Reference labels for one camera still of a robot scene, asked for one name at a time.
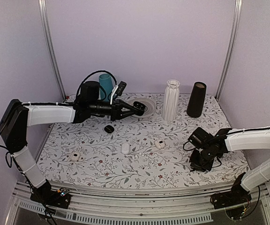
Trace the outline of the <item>black earbud case gold trim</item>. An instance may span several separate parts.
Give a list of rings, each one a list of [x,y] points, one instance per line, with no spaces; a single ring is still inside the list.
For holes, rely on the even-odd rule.
[[[135,101],[133,103],[133,107],[136,108],[136,113],[135,115],[137,116],[143,116],[145,111],[146,111],[146,105],[139,102],[139,101]]]

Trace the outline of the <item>beige earbud charging case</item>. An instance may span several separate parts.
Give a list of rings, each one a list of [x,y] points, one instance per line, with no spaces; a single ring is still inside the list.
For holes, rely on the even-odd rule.
[[[163,140],[156,140],[154,144],[157,149],[163,149],[165,147],[165,143]]]

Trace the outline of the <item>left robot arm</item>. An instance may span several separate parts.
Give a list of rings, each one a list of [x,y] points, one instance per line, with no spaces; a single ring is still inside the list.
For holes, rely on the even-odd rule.
[[[23,103],[12,99],[0,121],[0,138],[7,150],[33,187],[34,193],[44,203],[51,203],[55,194],[44,178],[28,148],[27,128],[53,123],[83,123],[91,116],[110,116],[112,121],[131,115],[142,116],[145,105],[130,105],[120,99],[105,102],[99,98],[99,82],[86,81],[81,84],[75,101],[70,103]]]

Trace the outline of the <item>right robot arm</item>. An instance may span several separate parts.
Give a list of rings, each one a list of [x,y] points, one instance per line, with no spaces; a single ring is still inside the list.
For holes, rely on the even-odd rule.
[[[249,129],[220,129],[211,135],[198,127],[188,138],[194,146],[190,167],[195,171],[210,171],[215,158],[238,150],[270,150],[270,126]],[[270,181],[270,158],[255,169],[241,174],[234,182],[227,200],[238,204],[253,188]]]

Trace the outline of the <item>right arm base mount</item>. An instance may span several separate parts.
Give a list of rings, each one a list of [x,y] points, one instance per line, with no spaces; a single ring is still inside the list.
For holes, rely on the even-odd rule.
[[[251,200],[251,194],[241,186],[240,181],[236,181],[232,185],[230,191],[218,192],[211,195],[210,197],[210,203],[214,206],[214,209],[247,203],[247,206],[241,206],[237,209],[227,210],[226,214],[232,220],[239,220],[245,216],[245,213],[250,206]]]

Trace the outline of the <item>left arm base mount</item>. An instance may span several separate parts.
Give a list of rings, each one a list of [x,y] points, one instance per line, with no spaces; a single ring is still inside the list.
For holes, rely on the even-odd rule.
[[[34,187],[30,199],[41,203],[44,206],[54,206],[62,209],[68,209],[71,201],[71,194],[68,188],[61,187],[58,190],[52,190],[49,181],[46,181],[39,188]]]

